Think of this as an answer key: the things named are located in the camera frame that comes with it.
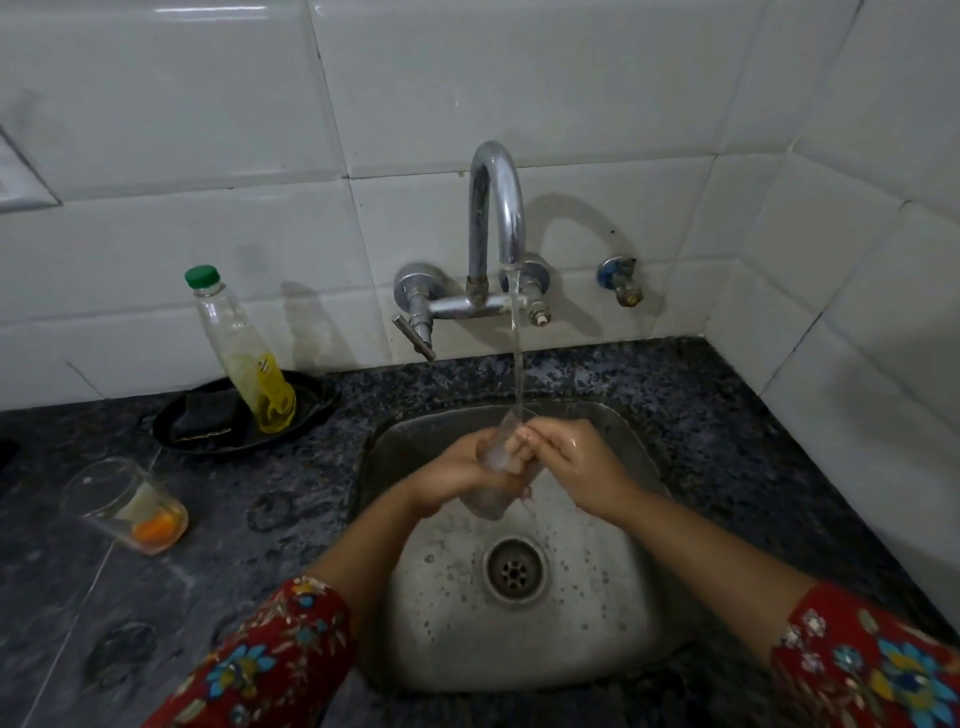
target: black plate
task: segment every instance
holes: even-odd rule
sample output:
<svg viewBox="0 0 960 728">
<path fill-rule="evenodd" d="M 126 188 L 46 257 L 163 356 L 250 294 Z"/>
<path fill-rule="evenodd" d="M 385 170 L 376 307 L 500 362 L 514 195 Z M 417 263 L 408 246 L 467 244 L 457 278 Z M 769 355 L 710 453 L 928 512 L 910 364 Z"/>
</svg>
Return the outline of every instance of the black plate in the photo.
<svg viewBox="0 0 960 728">
<path fill-rule="evenodd" d="M 247 452 L 292 440 L 316 425 L 324 415 L 330 413 L 340 399 L 340 391 L 330 382 L 300 372 L 283 370 L 283 377 L 297 393 L 297 414 L 290 426 L 282 432 L 270 435 L 261 432 L 253 421 L 253 417 L 250 416 L 250 411 L 247 410 L 245 423 L 237 428 L 237 431 L 219 437 L 175 443 L 170 438 L 170 428 L 183 414 L 186 392 L 181 392 L 176 399 L 155 415 L 143 415 L 140 418 L 138 428 L 141 432 L 152 434 L 154 439 L 165 448 L 191 455 L 226 455 L 234 452 Z M 224 377 L 190 391 L 223 392 L 227 389 L 233 389 L 233 383 Z"/>
</svg>

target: faucet handle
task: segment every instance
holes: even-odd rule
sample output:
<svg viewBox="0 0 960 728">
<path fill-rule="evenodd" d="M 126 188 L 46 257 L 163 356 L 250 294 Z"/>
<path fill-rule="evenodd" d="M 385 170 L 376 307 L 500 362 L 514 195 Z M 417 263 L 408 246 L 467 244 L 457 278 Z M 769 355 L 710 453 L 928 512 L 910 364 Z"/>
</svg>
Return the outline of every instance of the faucet handle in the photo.
<svg viewBox="0 0 960 728">
<path fill-rule="evenodd" d="M 437 354 L 433 351 L 433 348 L 423 340 L 423 337 L 414 331 L 414 328 L 407 323 L 407 320 L 403 318 L 402 315 L 397 314 L 394 317 L 394 325 L 403 332 L 404 336 L 410 339 L 410 343 L 414 345 L 414 351 L 424 359 L 433 361 L 437 358 Z"/>
<path fill-rule="evenodd" d="M 597 282 L 616 293 L 616 302 L 627 308 L 633 308 L 643 301 L 640 284 L 634 280 L 636 258 L 615 255 L 608 258 L 597 268 Z"/>
</svg>

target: plastic bottle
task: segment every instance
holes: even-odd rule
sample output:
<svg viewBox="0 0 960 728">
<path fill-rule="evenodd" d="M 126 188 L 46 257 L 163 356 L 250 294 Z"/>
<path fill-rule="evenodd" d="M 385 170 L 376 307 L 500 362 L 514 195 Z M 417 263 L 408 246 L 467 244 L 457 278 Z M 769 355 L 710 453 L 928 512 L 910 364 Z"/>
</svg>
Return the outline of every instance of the plastic bottle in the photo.
<svg viewBox="0 0 960 728">
<path fill-rule="evenodd" d="M 183 277 L 193 289 L 206 338 L 264 432 L 280 432 L 297 414 L 297 395 L 276 358 L 212 265 Z"/>
</svg>

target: forearm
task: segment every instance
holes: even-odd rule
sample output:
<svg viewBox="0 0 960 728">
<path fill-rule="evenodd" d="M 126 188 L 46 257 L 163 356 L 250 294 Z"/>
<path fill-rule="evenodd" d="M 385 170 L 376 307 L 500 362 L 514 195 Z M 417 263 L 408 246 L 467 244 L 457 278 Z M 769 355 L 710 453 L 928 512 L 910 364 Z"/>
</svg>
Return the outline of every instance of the forearm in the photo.
<svg viewBox="0 0 960 728">
<path fill-rule="evenodd" d="M 354 634 L 370 615 L 418 522 L 420 511 L 409 492 L 408 481 L 400 481 L 304 570 L 344 599 L 350 608 Z"/>
<path fill-rule="evenodd" d="M 816 580 L 668 498 L 639 487 L 630 493 L 608 521 L 673 571 L 767 665 Z"/>
</svg>

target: left hand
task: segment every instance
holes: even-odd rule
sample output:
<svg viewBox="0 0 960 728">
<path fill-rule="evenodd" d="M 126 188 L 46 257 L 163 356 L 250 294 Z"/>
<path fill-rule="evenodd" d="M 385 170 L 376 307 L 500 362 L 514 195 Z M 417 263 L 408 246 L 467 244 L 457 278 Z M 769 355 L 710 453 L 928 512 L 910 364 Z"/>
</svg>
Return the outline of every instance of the left hand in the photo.
<svg viewBox="0 0 960 728">
<path fill-rule="evenodd" d="M 448 500 L 474 488 L 495 488 L 513 497 L 522 497 L 530 478 L 526 477 L 533 460 L 533 452 L 519 440 L 508 444 L 516 452 L 505 473 L 495 473 L 480 464 L 483 453 L 493 436 L 495 427 L 464 435 L 399 485 L 407 490 L 420 514 L 434 515 Z"/>
</svg>

